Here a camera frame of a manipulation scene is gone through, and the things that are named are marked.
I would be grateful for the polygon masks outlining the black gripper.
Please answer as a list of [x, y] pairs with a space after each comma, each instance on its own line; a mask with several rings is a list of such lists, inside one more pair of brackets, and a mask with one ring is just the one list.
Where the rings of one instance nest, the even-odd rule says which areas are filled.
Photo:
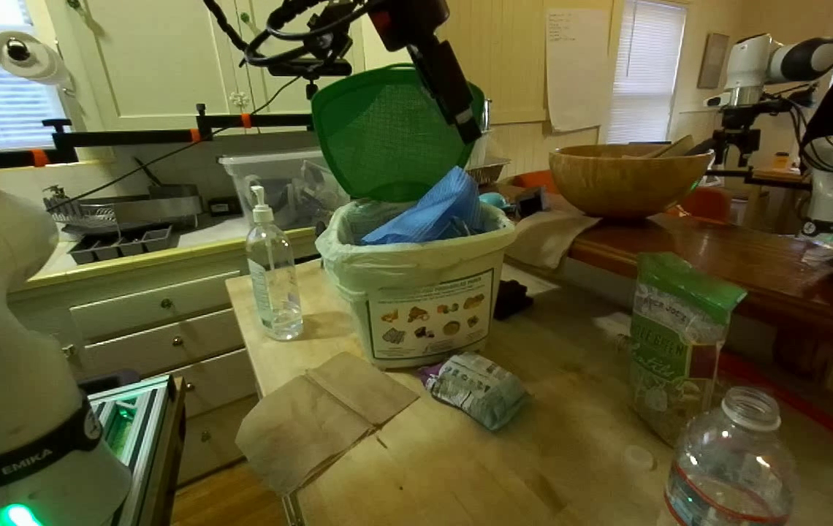
[[386, 49], [408, 46], [414, 71], [438, 101], [445, 119], [465, 144], [483, 136], [470, 84], [448, 40], [435, 28], [451, 18], [448, 0], [370, 0], [367, 18]]

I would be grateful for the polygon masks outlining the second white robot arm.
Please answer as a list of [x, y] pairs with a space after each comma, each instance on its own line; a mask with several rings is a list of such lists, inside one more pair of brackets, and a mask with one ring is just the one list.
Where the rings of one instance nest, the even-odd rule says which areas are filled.
[[715, 169], [750, 173], [761, 115], [790, 115], [800, 173], [809, 177], [803, 234], [833, 229], [833, 36], [781, 43], [769, 33], [730, 46], [725, 90], [714, 99], [709, 134]]

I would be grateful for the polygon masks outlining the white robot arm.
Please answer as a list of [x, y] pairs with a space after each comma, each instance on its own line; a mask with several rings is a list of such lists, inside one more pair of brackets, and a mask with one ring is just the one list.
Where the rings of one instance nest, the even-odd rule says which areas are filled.
[[110, 526], [131, 471], [78, 388], [59, 341], [30, 331], [9, 291], [55, 250], [53, 220], [0, 189], [0, 522]]

